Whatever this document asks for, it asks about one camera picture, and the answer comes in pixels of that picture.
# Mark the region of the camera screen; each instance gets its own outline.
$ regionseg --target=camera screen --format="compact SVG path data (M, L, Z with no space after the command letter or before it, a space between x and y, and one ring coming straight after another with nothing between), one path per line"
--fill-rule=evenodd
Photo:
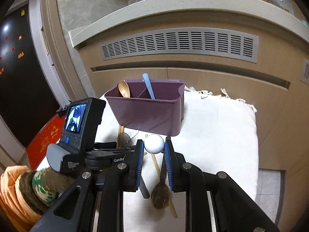
M78 133L80 131L85 109L86 104L74 105L70 108L70 113L65 123L65 129L67 131L75 133Z

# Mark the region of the brown plastic spoon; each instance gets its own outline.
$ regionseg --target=brown plastic spoon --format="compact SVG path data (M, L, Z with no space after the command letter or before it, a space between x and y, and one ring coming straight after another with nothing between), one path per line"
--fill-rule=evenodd
M120 83L118 83L118 89L124 98L130 97L130 89L125 81L121 81Z
M170 198L170 190L168 186L165 184L165 179L166 179L166 164L165 164L165 158L163 156L160 181L155 186L155 188L151 193L151 203L156 209L162 209L168 206L168 201Z

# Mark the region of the floor tile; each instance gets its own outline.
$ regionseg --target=floor tile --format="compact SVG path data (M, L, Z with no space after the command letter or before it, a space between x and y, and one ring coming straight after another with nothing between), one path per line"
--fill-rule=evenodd
M263 174L263 169L259 169L259 176L257 178L256 194L261 194L261 190L262 190L262 174Z
M273 222L275 222L278 212L279 197L280 194L263 194L260 198L259 207Z
M257 194L256 197L255 197L255 203L256 203L257 205L259 205L260 199L261 199L261 195L260 195L260 194Z
M261 194L280 194L280 178L278 170L263 170Z

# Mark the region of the black door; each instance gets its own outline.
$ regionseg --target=black door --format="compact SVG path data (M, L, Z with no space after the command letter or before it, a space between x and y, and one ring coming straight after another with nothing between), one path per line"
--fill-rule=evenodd
M58 108L34 49L26 5L0 24L0 115L27 147Z

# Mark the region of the blue plastic spoon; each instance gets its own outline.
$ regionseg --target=blue plastic spoon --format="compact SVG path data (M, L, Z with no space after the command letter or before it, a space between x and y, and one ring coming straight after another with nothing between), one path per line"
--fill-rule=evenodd
M145 84L146 84L146 87L147 87L147 90L148 90L148 92L149 92L149 95L150 95L150 97L152 98L152 99L155 99L155 95L154 95L154 92L153 92L153 90L152 90L152 86L151 86L151 83L150 83L150 79L149 79L149 76L148 76L148 74L147 73L144 73L143 74L143 80L144 80L144 82L145 82Z

